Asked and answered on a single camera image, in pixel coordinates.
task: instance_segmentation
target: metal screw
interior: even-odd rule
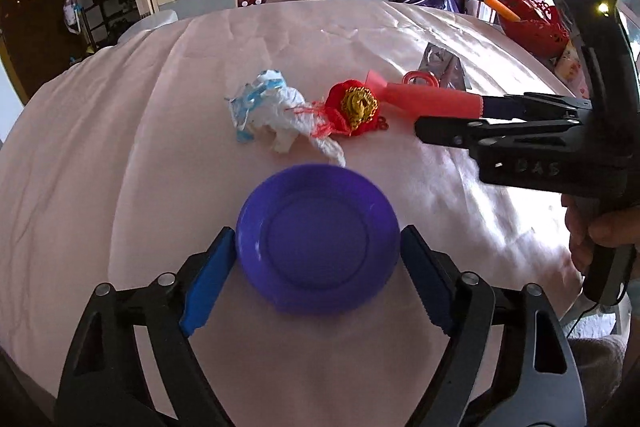
[[[533,284],[531,282],[527,284],[527,293],[529,295],[533,295],[534,297],[540,297],[542,295],[542,288],[537,284]]]
[[[478,145],[485,145],[485,146],[491,146],[494,143],[498,143],[498,139],[497,138],[482,138],[479,142]]]
[[[161,286],[171,286],[175,282],[175,275],[172,273],[163,273],[158,277],[158,284]]]
[[[103,282],[102,284],[98,284],[95,287],[95,294],[98,297],[104,297],[111,291],[111,285],[109,283]]]
[[[473,272],[464,272],[460,277],[462,279],[462,282],[468,284],[469,286],[475,286],[480,282],[478,274]]]

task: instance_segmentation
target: orange tube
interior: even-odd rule
[[[520,17],[507,8],[504,4],[502,4],[498,0],[484,0],[484,4],[486,4],[492,10],[496,10],[502,17],[507,19],[509,22],[519,22]]]
[[[414,120],[420,116],[469,120],[482,117],[479,94],[420,84],[390,84],[375,71],[369,71],[366,86],[380,102],[395,105]]]

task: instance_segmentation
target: plate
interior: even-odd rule
[[[330,165],[301,165],[268,178],[236,227],[244,272],[279,311],[338,314],[375,296],[400,251],[398,219],[374,184]]]

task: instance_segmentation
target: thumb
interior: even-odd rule
[[[598,245],[609,248],[640,243],[640,207],[596,218],[589,226],[589,235]]]

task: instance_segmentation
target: tablecloth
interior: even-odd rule
[[[389,81],[428,42],[461,57],[474,92],[568,91],[523,49],[466,16],[387,3],[289,2],[214,12],[99,51],[44,85],[0,152],[0,344],[56,394],[66,350],[95,285],[149,284],[204,251],[242,203],[287,166],[323,162],[305,139],[289,155],[236,142],[225,96],[265,69],[307,100],[335,83]],[[559,196],[484,185],[464,150],[427,146],[412,122],[340,138],[347,166],[378,185],[401,227],[492,285],[541,284],[556,311],[579,291]],[[148,337],[139,335],[158,409],[170,412]],[[500,331],[476,392],[490,384]],[[237,265],[191,344],[239,427],[404,425],[447,338],[404,266],[337,317],[274,311]]]

